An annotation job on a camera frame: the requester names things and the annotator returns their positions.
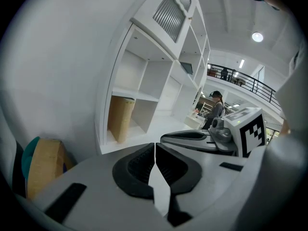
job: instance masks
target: person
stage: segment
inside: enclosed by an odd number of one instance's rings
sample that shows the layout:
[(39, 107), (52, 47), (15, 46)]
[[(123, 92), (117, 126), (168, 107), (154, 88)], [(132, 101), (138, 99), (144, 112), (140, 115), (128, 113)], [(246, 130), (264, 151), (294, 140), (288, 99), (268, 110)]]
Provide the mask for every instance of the person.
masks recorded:
[(214, 120), (214, 118), (220, 117), (222, 115), (223, 101), (220, 91), (214, 91), (212, 94), (212, 99), (215, 102), (215, 105), (213, 106), (211, 112), (206, 116), (207, 121), (202, 128), (203, 130), (208, 130), (209, 127), (212, 125), (212, 121)]
[(227, 76), (228, 76), (228, 70), (227, 68), (223, 68), (223, 70), (220, 72), (220, 79), (223, 79), (223, 80), (227, 80)]

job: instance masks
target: white wall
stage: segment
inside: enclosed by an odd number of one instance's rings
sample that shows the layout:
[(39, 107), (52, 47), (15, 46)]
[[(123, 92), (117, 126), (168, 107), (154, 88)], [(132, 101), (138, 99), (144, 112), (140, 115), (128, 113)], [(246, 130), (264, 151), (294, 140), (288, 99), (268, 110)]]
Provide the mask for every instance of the white wall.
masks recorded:
[(0, 102), (15, 138), (61, 139), (77, 161), (93, 156), (99, 81), (144, 0), (28, 0), (3, 41)]

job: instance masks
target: black slot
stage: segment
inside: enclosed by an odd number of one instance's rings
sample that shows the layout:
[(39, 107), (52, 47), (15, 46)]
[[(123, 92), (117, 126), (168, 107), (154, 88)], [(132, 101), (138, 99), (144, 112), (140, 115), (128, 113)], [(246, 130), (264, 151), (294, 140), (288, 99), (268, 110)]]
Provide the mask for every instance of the black slot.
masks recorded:
[(243, 166), (223, 162), (219, 166), (241, 172)]
[(53, 220), (62, 223), (87, 187), (80, 183), (71, 184), (45, 211)]
[(156, 164), (174, 195), (190, 192), (202, 176), (196, 161), (161, 143), (156, 143)]
[(161, 138), (164, 138), (164, 137), (192, 140), (192, 141), (201, 141), (201, 140), (205, 140), (207, 135), (201, 132), (184, 132), (184, 133), (165, 134)]
[(153, 188), (148, 185), (154, 166), (154, 143), (118, 160), (112, 174), (118, 187), (130, 196), (154, 199)]

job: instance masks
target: black rubber pad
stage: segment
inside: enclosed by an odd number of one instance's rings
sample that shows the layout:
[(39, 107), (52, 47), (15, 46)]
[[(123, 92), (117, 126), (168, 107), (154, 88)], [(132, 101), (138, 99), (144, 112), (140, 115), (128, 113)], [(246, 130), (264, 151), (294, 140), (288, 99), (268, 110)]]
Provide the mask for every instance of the black rubber pad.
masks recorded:
[(53, 202), (45, 214), (62, 223), (86, 188), (83, 184), (73, 183)]
[(243, 166), (223, 162), (219, 166), (241, 172)]

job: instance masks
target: white shelf unit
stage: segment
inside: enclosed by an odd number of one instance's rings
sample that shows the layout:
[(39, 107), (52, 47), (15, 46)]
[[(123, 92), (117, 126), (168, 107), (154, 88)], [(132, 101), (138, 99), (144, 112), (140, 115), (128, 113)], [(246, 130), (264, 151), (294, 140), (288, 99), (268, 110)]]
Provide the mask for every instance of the white shelf unit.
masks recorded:
[(192, 75), (191, 78), (194, 79), (201, 60), (201, 50), (193, 29), (190, 26), (183, 48), (179, 57), (179, 62), (190, 63), (192, 65)]
[(203, 57), (201, 58), (201, 61), (199, 63), (199, 68), (198, 68), (198, 72), (195, 75), (195, 79), (194, 82), (196, 83), (196, 85), (199, 87), (202, 83), (204, 83), (204, 78), (206, 75), (206, 68), (205, 68), (205, 63), (203, 60)]
[(193, 19), (191, 22), (191, 27), (197, 38), (200, 51), (201, 53), (203, 53), (203, 50), (205, 47), (205, 41), (207, 39), (207, 33), (206, 33), (206, 29), (202, 21), (201, 13), (199, 12), (198, 7), (196, 7), (196, 9), (194, 10), (192, 18)]
[[(120, 42), (100, 123), (102, 153), (158, 142), (167, 127), (168, 132), (189, 129), (184, 120), (205, 81), (207, 62), (203, 56), (207, 34), (198, 0), (191, 0), (187, 11), (180, 0), (174, 0), (185, 19), (177, 39), (173, 40), (168, 28), (165, 31), (153, 18), (162, 1), (146, 0), (131, 18), (134, 24), (123, 43)], [(180, 62), (192, 64), (193, 74), (188, 74)], [(136, 100), (124, 143), (117, 143), (107, 130), (112, 95)]]
[[(109, 85), (110, 97), (136, 100), (127, 138), (147, 132), (173, 62), (173, 58), (155, 40), (134, 24), (131, 26), (116, 59)], [(117, 143), (108, 131), (108, 113), (109, 106), (104, 114), (103, 145)]]
[(204, 59), (204, 63), (207, 66), (207, 62), (208, 62), (208, 58), (210, 56), (210, 52), (211, 52), (211, 48), (208, 42), (208, 38), (206, 38), (206, 42), (205, 42), (205, 48), (203, 51), (203, 59)]
[(168, 33), (153, 19), (153, 14), (160, 6), (162, 1), (163, 0), (146, 0), (133, 16), (132, 21), (137, 26), (152, 35), (153, 38), (165, 49), (167, 49), (175, 59), (178, 59), (184, 40), (186, 38), (187, 30), (191, 23), (189, 18), (193, 16), (198, 0), (191, 0), (191, 4), (188, 10), (183, 7), (180, 0), (174, 0), (185, 17), (182, 22), (180, 33), (178, 34), (178, 37), (175, 41), (172, 40)]
[(172, 67), (171, 77), (184, 86), (197, 88), (196, 83), (192, 79), (192, 75), (187, 74), (178, 60), (175, 61)]

